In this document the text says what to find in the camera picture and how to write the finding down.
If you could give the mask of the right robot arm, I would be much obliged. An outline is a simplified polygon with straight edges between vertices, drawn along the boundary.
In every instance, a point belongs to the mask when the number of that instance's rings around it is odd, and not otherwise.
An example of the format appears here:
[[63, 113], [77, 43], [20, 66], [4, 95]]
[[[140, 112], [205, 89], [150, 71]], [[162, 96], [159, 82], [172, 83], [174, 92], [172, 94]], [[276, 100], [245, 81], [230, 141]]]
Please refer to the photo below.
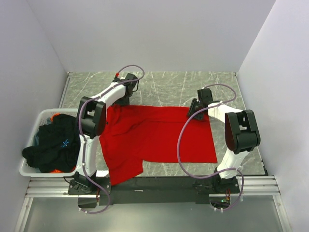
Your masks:
[[224, 192], [237, 175], [237, 169], [244, 158], [260, 145], [261, 137], [252, 110], [240, 110], [220, 101], [214, 101], [209, 88], [199, 89], [197, 98], [191, 102], [187, 116], [202, 120], [205, 115], [225, 124], [227, 150], [215, 171], [221, 171], [212, 180], [212, 188]]

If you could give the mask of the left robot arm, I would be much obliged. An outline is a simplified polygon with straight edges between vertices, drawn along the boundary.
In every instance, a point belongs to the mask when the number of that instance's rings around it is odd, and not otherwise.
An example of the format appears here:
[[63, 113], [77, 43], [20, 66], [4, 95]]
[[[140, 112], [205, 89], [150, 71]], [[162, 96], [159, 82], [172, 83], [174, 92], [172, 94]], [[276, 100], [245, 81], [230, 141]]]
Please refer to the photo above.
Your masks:
[[133, 89], [139, 78], [131, 73], [119, 77], [117, 73], [112, 83], [92, 97], [82, 97], [77, 113], [80, 136], [80, 153], [74, 173], [74, 180], [85, 194], [96, 190], [96, 149], [98, 138], [106, 126], [107, 109], [115, 103], [129, 104]]

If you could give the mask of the red polo shirt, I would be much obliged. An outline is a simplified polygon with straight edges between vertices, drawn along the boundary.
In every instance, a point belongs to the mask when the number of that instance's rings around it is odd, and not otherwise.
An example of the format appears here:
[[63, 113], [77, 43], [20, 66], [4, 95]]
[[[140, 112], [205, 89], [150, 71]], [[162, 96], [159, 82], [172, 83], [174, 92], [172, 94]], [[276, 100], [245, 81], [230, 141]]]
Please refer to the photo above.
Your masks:
[[99, 141], [112, 185], [143, 173], [142, 163], [217, 163], [210, 120], [188, 120], [187, 107], [113, 105]]

